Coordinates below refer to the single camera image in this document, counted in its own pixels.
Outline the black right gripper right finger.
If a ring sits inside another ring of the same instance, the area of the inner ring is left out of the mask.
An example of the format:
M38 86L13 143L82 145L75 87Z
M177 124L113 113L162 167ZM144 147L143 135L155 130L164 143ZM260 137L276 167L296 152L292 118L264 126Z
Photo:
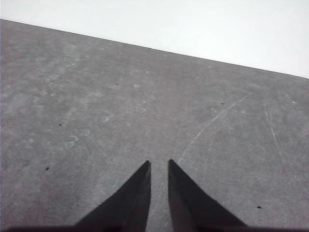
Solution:
M168 161L168 199L174 229L239 229L248 227L206 194L172 159Z

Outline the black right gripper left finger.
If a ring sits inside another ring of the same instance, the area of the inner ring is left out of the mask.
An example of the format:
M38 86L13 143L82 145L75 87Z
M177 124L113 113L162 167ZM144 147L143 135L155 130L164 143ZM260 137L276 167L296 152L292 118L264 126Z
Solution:
M151 163L147 160L106 201L75 224L79 229L145 229L151 202Z

